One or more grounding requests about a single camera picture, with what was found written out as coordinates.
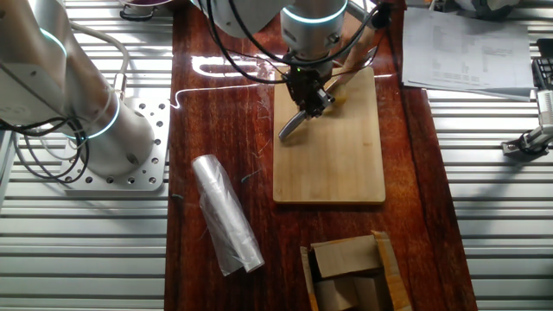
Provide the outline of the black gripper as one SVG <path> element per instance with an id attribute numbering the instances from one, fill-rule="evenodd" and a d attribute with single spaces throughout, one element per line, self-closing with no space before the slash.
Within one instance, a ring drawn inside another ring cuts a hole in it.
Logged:
<path id="1" fill-rule="evenodd" d="M 314 67 L 292 66 L 285 74 L 291 99 L 297 103 L 304 118 L 319 117 L 335 98 L 323 88 L 330 80 L 333 64 Z"/>

